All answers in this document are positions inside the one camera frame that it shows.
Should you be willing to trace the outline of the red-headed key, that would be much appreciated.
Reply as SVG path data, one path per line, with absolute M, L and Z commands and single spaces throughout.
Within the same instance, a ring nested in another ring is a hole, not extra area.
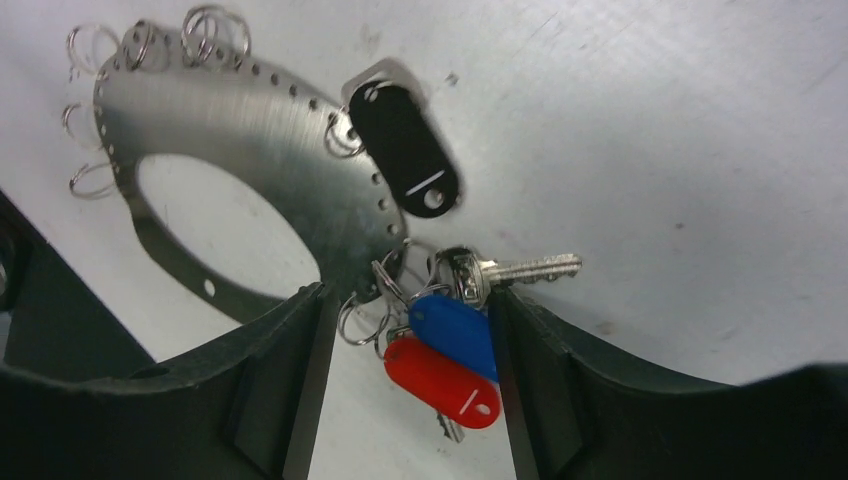
M 502 404 L 495 384 L 396 327 L 381 354 L 384 370 L 398 387 L 431 407 L 443 435 L 460 443 L 465 431 L 491 427 Z

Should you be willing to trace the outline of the black-headed key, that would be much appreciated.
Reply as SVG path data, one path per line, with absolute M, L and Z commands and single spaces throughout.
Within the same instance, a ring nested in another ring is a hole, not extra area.
M 401 60 L 378 60 L 344 83 L 341 94 L 353 130 L 402 210 L 431 219 L 459 205 L 460 174 L 421 83 Z

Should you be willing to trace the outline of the blue-headed key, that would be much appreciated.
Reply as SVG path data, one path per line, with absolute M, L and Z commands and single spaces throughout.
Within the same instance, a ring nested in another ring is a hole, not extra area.
M 454 246 L 436 254 L 433 270 L 448 270 L 447 295 L 431 294 L 411 302 L 412 332 L 425 345 L 483 378 L 498 382 L 491 329 L 484 312 L 493 289 L 515 283 L 555 282 L 574 277 L 583 266 L 566 253 L 523 261 L 483 258 L 469 246 Z

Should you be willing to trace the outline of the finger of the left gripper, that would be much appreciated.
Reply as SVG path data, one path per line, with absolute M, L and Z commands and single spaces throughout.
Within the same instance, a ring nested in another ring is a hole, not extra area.
M 46 238 L 1 196 L 1 365 L 51 379 L 127 378 L 156 364 Z

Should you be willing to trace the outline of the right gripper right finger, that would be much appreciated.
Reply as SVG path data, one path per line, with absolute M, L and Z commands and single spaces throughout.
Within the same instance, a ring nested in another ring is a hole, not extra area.
M 520 479 L 843 479 L 847 367 L 741 386 L 639 358 L 501 287 L 489 320 Z

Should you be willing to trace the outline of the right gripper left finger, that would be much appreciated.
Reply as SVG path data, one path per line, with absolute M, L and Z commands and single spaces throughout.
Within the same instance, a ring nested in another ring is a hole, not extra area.
M 319 283 L 125 378 L 1 370 L 5 479 L 304 479 L 332 349 Z

